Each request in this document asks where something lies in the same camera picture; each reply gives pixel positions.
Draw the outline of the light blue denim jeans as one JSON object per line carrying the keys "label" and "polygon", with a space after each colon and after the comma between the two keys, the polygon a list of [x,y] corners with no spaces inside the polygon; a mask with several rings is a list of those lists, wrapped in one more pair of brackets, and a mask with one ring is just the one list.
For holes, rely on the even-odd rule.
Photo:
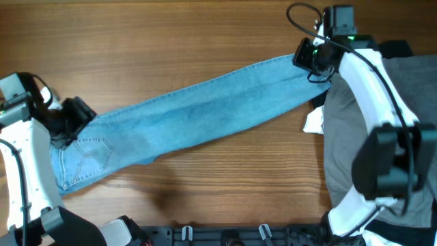
{"label": "light blue denim jeans", "polygon": [[125,167],[244,131],[329,89],[307,76],[283,55],[97,115],[67,148],[51,148],[57,190],[73,193]]}

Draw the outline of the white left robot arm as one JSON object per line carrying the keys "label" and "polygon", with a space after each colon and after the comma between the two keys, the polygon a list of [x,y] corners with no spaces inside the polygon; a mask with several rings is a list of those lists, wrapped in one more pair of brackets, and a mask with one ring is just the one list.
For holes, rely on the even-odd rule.
{"label": "white left robot arm", "polygon": [[66,148],[96,117],[79,97],[53,108],[29,72],[1,80],[1,154],[8,182],[10,211],[5,245],[40,245],[45,235],[55,245],[152,245],[145,230],[121,216],[101,227],[65,208],[56,187],[50,147]]}

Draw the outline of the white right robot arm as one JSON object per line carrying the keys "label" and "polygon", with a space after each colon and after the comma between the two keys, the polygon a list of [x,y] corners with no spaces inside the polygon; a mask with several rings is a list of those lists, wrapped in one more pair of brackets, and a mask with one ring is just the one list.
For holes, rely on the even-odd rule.
{"label": "white right robot arm", "polygon": [[303,38],[294,65],[320,76],[338,74],[351,89],[367,135],[352,160],[352,185],[327,214],[330,233],[362,234],[382,211],[407,214],[415,192],[425,186],[436,147],[436,127],[420,122],[395,89],[369,36]]}

